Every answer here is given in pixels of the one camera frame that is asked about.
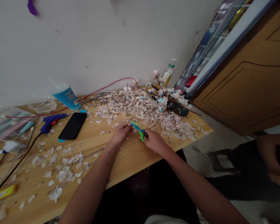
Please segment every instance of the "black phone screen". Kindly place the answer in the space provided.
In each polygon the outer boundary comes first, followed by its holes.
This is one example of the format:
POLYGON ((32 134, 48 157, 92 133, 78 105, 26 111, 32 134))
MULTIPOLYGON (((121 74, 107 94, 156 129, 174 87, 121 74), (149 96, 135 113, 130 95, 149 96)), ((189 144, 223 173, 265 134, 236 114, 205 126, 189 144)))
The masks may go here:
POLYGON ((58 138, 60 140, 75 140, 86 117, 86 113, 74 113, 58 138))

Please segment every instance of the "wooden door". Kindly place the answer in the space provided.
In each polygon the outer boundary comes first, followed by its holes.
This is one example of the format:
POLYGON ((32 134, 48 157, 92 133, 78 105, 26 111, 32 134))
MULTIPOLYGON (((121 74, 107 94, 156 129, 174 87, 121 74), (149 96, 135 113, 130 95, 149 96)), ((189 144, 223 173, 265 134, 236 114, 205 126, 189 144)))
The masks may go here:
POLYGON ((280 124, 280 5, 274 7, 194 95, 196 107, 242 135, 280 124))

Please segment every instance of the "green scissors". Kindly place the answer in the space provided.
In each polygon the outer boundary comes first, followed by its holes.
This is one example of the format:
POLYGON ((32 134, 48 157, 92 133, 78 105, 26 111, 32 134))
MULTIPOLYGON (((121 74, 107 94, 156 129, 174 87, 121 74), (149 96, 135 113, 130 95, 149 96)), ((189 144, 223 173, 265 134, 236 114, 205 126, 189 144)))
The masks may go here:
POLYGON ((148 138, 148 134, 145 132, 145 129, 139 128, 139 126, 136 125, 135 121, 132 121, 131 125, 140 132, 140 135, 141 135, 141 138, 142 138, 142 142, 144 142, 143 136, 148 138))

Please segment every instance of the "electric cord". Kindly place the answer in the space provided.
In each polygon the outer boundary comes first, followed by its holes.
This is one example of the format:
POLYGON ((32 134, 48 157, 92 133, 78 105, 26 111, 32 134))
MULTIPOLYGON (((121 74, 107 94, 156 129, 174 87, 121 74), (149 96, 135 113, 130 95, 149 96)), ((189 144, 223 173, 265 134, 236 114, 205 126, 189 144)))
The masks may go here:
POLYGON ((23 161, 23 159, 27 156, 27 154, 29 153, 29 151, 31 150, 32 146, 34 145, 35 141, 38 139, 39 136, 41 136, 42 133, 39 133, 36 138, 33 140, 30 148, 27 150, 27 152, 25 153, 25 155, 23 156, 23 158, 18 162, 18 164, 15 166, 15 168, 13 168, 13 170, 9 173, 9 175, 5 178, 5 180, 0 184, 0 188, 3 186, 3 184, 8 180, 8 178, 10 178, 10 176, 13 174, 13 172, 16 170, 16 168, 19 166, 19 164, 23 161))
MULTIPOLYGON (((102 90, 102 89, 104 89, 104 88, 107 88, 108 86, 110 86, 110 85, 112 85, 112 84, 114 84, 114 83, 116 83, 116 82, 118 82, 118 81, 121 81, 121 80, 123 80, 123 79, 128 79, 128 78, 129 78, 129 77, 119 79, 119 80, 117 80, 117 81, 115 81, 115 82, 113 82, 113 83, 111 83, 111 84, 109 84, 109 85, 107 85, 107 86, 105 86, 105 87, 103 87, 103 88, 100 88, 99 90, 96 90, 96 91, 94 91, 93 93, 91 93, 91 94, 89 94, 89 95, 83 97, 83 98, 80 99, 79 101, 82 101, 83 99, 89 97, 90 95, 96 93, 97 91, 100 91, 100 90, 102 90)), ((135 86, 132 87, 132 89, 136 88, 136 86, 137 86, 137 81, 136 81, 134 78, 129 78, 129 79, 133 79, 133 80, 135 81, 135 86)), ((56 112, 52 112, 52 113, 45 114, 45 115, 38 115, 38 116, 30 116, 30 117, 10 117, 10 116, 4 116, 4 115, 3 115, 3 116, 6 117, 6 118, 33 118, 33 117, 44 117, 44 116, 49 116, 49 115, 51 115, 51 114, 58 113, 58 112, 60 112, 60 111, 62 111, 62 110, 65 110, 65 109, 67 109, 67 108, 68 108, 68 107, 65 107, 65 108, 63 108, 63 109, 61 109, 61 110, 58 110, 58 111, 56 111, 56 112)))
MULTIPOLYGON (((31 140, 32 135, 33 135, 34 127, 31 127, 31 128, 30 128, 30 131, 31 131, 31 132, 30 132, 29 139, 28 139, 28 141, 27 141, 27 144, 26 144, 25 148, 24 148, 22 151, 24 151, 24 150, 27 148, 27 146, 29 145, 30 140, 31 140)), ((10 166, 9 166, 8 170, 6 171, 4 177, 0 180, 0 183, 1 183, 1 182, 4 180, 4 178, 7 176, 7 174, 8 174, 9 171, 10 171, 10 169, 12 168, 13 164, 15 163, 16 159, 19 158, 19 157, 21 157, 23 154, 24 154, 24 153, 21 152, 19 155, 16 155, 16 156, 14 157, 14 159, 12 160, 12 163, 10 164, 10 166)))
POLYGON ((16 140, 18 140, 18 139, 19 139, 19 137, 21 137, 21 135, 22 135, 22 134, 23 134, 23 133, 21 133, 21 134, 20 134, 20 135, 19 135, 19 136, 15 139, 15 141, 16 141, 16 140))

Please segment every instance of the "hand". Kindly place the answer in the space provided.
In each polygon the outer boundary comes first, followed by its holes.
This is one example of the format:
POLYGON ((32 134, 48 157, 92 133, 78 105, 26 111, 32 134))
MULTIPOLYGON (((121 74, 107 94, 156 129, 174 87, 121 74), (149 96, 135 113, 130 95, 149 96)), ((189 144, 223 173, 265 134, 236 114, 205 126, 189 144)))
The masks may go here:
POLYGON ((115 128, 115 132, 109 142, 109 144, 113 144, 118 146, 118 148, 122 147, 125 139, 127 138, 129 133, 134 133, 134 129, 130 123, 120 124, 115 128))
POLYGON ((274 183, 276 183, 280 186, 280 171, 268 170, 268 176, 274 183))
POLYGON ((166 144, 158 132, 151 131, 149 129, 145 129, 145 132, 148 134, 148 139, 143 138, 145 145, 152 151, 158 153, 162 157, 164 157, 166 152, 173 151, 173 149, 166 144))

